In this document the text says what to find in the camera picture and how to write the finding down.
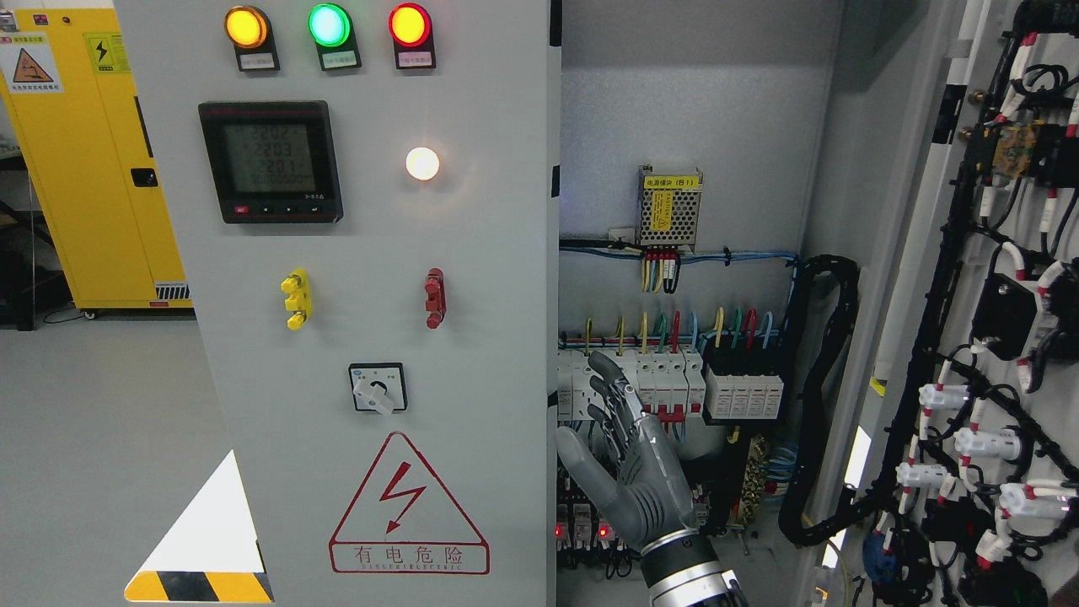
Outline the grey robot hand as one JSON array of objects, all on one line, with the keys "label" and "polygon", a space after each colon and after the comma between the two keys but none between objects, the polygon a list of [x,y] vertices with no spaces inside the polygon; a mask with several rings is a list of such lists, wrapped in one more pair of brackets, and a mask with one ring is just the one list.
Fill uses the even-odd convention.
[{"label": "grey robot hand", "polygon": [[647,556],[672,538],[696,534],[689,483],[663,423],[643,410],[623,368],[602,351],[591,353],[588,362],[596,372],[591,387],[604,399],[590,415],[604,430],[616,473],[610,474],[566,427],[555,431],[556,452],[625,544]]}]

